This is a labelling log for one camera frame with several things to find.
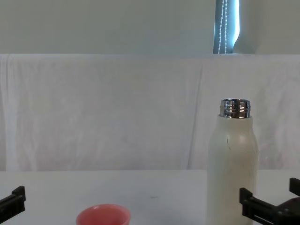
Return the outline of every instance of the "bottle neck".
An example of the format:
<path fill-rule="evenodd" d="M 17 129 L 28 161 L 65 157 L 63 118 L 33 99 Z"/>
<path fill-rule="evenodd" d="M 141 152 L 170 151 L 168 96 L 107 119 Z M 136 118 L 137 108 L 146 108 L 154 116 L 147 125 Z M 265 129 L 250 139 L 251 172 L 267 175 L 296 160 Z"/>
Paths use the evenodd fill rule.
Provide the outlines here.
<path fill-rule="evenodd" d="M 217 127 L 220 129 L 238 129 L 238 130 L 252 130 L 252 117 L 244 119 L 227 118 L 218 116 Z"/>

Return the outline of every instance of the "water bottle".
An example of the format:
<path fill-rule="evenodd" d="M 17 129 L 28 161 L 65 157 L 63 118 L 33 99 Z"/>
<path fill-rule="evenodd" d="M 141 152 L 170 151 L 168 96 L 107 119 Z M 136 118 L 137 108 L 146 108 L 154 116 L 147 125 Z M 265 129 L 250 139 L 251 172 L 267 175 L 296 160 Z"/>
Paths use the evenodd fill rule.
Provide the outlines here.
<path fill-rule="evenodd" d="M 258 148 L 250 101 L 223 99 L 211 136 L 207 168 L 206 225 L 251 225 L 242 216 L 240 188 L 255 192 Z"/>

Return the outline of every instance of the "silver bottle top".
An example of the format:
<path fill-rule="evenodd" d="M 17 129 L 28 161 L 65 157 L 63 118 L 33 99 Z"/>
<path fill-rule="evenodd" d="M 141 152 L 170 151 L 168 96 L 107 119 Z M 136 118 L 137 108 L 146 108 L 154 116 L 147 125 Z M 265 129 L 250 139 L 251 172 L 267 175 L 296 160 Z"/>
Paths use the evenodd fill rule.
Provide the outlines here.
<path fill-rule="evenodd" d="M 220 116 L 244 119 L 250 117 L 250 101 L 238 98 L 222 99 Z"/>

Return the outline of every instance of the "white sheet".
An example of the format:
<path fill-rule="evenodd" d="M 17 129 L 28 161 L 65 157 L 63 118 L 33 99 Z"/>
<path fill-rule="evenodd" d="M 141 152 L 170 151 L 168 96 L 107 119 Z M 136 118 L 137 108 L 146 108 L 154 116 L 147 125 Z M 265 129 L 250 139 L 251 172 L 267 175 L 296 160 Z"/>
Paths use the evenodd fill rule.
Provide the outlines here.
<path fill-rule="evenodd" d="M 199 71 L 199 60 L 11 55 L 7 170 L 186 169 Z"/>
<path fill-rule="evenodd" d="M 261 169 L 300 168 L 298 55 L 1 56 L 0 88 L 0 169 L 206 168 L 222 98 L 251 100 Z"/>

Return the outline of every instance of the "white tabletop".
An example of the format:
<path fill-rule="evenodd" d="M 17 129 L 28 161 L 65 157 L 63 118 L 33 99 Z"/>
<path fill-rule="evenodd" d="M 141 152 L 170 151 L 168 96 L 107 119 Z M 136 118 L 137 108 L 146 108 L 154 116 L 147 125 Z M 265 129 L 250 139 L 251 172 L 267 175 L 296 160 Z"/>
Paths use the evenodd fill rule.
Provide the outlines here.
<path fill-rule="evenodd" d="M 257 197 L 280 204 L 298 171 L 259 171 Z M 25 186 L 26 211 L 6 225 L 74 225 L 83 209 L 103 203 L 131 211 L 130 225 L 204 225 L 205 171 L 0 172 L 0 197 Z"/>

